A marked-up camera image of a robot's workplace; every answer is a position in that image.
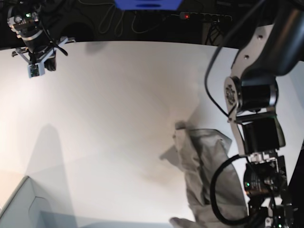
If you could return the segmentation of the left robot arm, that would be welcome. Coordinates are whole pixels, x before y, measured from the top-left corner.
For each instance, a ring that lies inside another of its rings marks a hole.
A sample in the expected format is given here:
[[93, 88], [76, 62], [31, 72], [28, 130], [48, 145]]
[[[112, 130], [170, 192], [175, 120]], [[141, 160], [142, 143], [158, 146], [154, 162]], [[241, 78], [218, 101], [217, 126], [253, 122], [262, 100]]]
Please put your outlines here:
[[225, 80], [228, 119], [239, 156], [247, 160], [247, 228], [290, 228], [294, 223], [285, 159], [278, 155], [285, 137], [276, 113], [276, 78], [295, 67], [303, 46], [304, 3], [285, 0], [274, 22], [258, 26], [238, 51]]

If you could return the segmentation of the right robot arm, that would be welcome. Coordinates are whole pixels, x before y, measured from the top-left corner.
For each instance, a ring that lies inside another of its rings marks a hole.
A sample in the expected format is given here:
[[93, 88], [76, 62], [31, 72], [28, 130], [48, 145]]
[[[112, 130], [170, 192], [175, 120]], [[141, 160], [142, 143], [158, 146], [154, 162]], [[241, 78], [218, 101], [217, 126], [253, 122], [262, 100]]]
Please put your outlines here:
[[53, 0], [21, 0], [8, 9], [7, 25], [25, 45], [15, 48], [11, 56], [26, 61], [29, 78], [42, 76], [46, 70], [56, 71], [57, 51], [67, 56], [63, 46], [75, 42], [67, 36], [54, 39], [46, 28], [44, 8], [54, 3]]

